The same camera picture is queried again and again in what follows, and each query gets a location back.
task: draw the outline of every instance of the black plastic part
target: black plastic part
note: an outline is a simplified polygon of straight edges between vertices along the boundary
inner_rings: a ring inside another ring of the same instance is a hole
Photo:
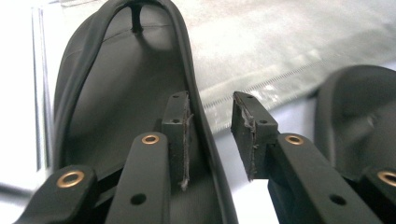
[[[96,175],[92,168],[67,166],[47,179],[15,223],[84,223],[97,199],[96,185]]]
[[[169,141],[169,163],[171,183],[187,188],[190,180],[190,128],[192,114],[187,92],[182,91],[169,97],[163,115],[163,133]]]
[[[134,140],[106,224],[170,221],[168,141],[162,133]]]
[[[71,37],[55,92],[52,167],[91,166],[105,185],[100,202],[108,204],[116,181],[106,179],[120,171],[134,138],[161,131],[168,98],[180,91],[189,93],[194,114],[191,181],[185,192],[172,192],[171,222],[236,223],[195,84],[187,29],[168,0],[109,0]]]
[[[295,145],[287,141],[290,136],[301,139],[302,143]],[[307,138],[282,133],[277,137],[276,147],[271,148],[271,155],[292,193],[292,197],[279,197],[283,189],[269,188],[271,197],[282,202],[277,205],[287,206],[276,207],[276,214],[283,223],[381,223]],[[294,199],[292,205],[287,204],[291,198]]]
[[[231,132],[245,165],[247,178],[268,178],[268,145],[276,141],[277,122],[253,96],[236,91],[233,94]]]
[[[384,223],[396,223],[395,169],[367,169],[357,191]]]
[[[396,169],[396,72],[348,67],[321,86],[315,143],[331,165],[355,184],[367,167]]]

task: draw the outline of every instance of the round hole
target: round hole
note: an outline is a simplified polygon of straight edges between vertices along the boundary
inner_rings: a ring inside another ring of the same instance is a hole
[[[330,195],[329,198],[330,198],[330,200],[332,200],[333,203],[336,203],[338,205],[346,205],[347,204],[347,201],[339,195],[332,194],[332,195]]]
[[[297,146],[302,145],[304,142],[303,138],[296,136],[296,135],[288,135],[288,136],[286,136],[285,139],[289,143],[297,145]]]
[[[145,194],[136,194],[131,198],[131,204],[140,205],[146,201]]]
[[[394,176],[394,175],[385,175],[385,178],[390,182],[396,183],[396,176]]]
[[[378,172],[378,177],[384,181],[385,183],[396,187],[396,174],[389,171],[380,171]]]
[[[56,185],[61,189],[67,189],[77,185],[83,179],[84,173],[82,173],[81,171],[69,171],[59,177]]]
[[[160,137],[158,137],[157,135],[151,134],[151,135],[147,135],[142,139],[142,142],[144,144],[156,144],[158,143],[158,141],[160,141]]]

